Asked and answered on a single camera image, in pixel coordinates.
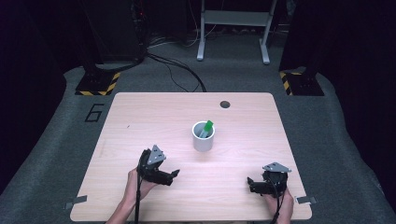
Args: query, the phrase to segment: wooden table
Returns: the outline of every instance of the wooden table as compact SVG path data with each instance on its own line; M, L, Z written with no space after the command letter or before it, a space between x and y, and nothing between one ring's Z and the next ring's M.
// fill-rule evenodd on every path
M229 108L220 102L227 101ZM191 127L199 120L216 127L210 151L192 146ZM141 221L249 221L271 219L247 177L262 181L262 167L277 161L292 170L293 196L304 186L270 93L118 93L93 152L71 212L74 221L105 221L122 198L127 173L144 149L157 145L167 159L160 170L180 169L173 184L157 186L140 204ZM292 219L309 219L310 205L295 204ZM129 220L134 220L132 212Z

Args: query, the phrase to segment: green object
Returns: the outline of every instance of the green object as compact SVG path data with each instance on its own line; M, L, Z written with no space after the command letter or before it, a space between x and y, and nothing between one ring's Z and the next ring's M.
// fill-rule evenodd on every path
M213 122L208 120L205 127L202 129L201 133L199 134L200 138L207 138L207 135L209 134L210 130L212 129Z

